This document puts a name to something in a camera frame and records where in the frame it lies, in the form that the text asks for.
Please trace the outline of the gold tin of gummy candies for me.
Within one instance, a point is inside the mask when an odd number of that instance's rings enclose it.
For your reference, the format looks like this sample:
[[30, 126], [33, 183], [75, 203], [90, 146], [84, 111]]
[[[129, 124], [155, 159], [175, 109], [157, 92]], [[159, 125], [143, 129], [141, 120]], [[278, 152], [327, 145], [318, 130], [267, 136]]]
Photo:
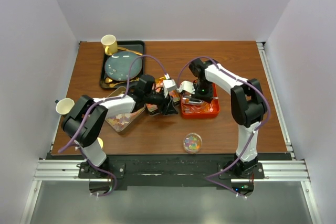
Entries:
[[[163, 80], [165, 80], [166, 77], [160, 77], [155, 80], [155, 91], [156, 93], [159, 93], [160, 91], [163, 90]], [[173, 99], [175, 107], [180, 105], [180, 95], [176, 90], [172, 90], [169, 92], [171, 98]], [[157, 115], [159, 113], [158, 106], [155, 104], [146, 104], [146, 108], [148, 110], [149, 115]]]

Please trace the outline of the orange box of lollipops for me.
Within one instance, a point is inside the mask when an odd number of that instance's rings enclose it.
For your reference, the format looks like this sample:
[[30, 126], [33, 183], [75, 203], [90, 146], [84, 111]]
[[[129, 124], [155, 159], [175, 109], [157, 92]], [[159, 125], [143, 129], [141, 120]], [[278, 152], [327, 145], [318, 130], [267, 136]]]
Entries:
[[204, 102], [201, 105], [191, 105], [186, 102], [187, 98], [192, 98], [192, 94], [183, 92], [180, 94], [180, 105], [182, 117], [185, 119], [211, 119], [220, 113], [220, 105], [217, 97], [216, 85], [213, 84], [214, 98], [211, 103]]

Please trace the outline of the clear plastic jar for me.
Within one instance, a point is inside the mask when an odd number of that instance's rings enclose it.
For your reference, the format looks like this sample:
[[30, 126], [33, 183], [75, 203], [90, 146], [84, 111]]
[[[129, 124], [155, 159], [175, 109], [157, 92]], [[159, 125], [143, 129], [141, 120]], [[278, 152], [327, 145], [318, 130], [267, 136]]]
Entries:
[[196, 154], [202, 147], [202, 138], [197, 133], [189, 133], [183, 140], [183, 148], [189, 154]]

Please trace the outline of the silver tin of popsicle candies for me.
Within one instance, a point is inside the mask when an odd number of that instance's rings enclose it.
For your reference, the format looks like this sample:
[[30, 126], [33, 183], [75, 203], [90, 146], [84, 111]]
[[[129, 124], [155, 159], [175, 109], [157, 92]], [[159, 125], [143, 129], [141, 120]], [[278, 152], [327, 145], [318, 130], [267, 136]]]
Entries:
[[127, 131], [131, 130], [137, 121], [145, 115], [146, 106], [134, 113], [124, 113], [118, 114], [111, 118], [107, 118], [106, 122], [120, 135], [125, 134]]

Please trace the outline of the metal candy scoop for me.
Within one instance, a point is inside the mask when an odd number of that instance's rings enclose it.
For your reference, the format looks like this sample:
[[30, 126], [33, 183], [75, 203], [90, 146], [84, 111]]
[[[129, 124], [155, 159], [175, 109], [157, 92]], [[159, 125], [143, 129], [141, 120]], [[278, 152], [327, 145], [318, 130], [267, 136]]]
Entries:
[[200, 99], [195, 99], [195, 98], [187, 98], [186, 102], [191, 105], [201, 105], [203, 103], [202, 100]]

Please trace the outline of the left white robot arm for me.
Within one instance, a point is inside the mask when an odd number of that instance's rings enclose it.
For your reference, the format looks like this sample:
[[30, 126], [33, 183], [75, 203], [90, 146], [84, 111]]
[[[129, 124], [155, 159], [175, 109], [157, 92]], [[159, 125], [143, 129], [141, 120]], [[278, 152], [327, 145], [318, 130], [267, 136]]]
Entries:
[[163, 80], [160, 91], [153, 89], [155, 78], [149, 74], [140, 77], [135, 86], [114, 97], [91, 98], [82, 95], [61, 124], [62, 130], [71, 137], [58, 152], [63, 152], [77, 143], [83, 155], [91, 163], [90, 171], [97, 178], [108, 174], [107, 155], [98, 142], [98, 136], [106, 118], [125, 113], [134, 113], [146, 104], [157, 106], [163, 115], [178, 114], [170, 92], [176, 89], [173, 79]]

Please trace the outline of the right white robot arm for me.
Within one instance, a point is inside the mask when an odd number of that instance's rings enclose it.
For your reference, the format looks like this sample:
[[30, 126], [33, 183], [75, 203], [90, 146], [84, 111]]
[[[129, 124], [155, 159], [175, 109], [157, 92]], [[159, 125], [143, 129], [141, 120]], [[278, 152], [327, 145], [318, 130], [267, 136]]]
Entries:
[[270, 108], [257, 79], [245, 79], [226, 70], [215, 60], [191, 61], [188, 68], [197, 78], [192, 98], [210, 103], [214, 99], [213, 84], [230, 95], [231, 113], [238, 124], [238, 146], [234, 160], [223, 170], [246, 178], [258, 164], [257, 140]]

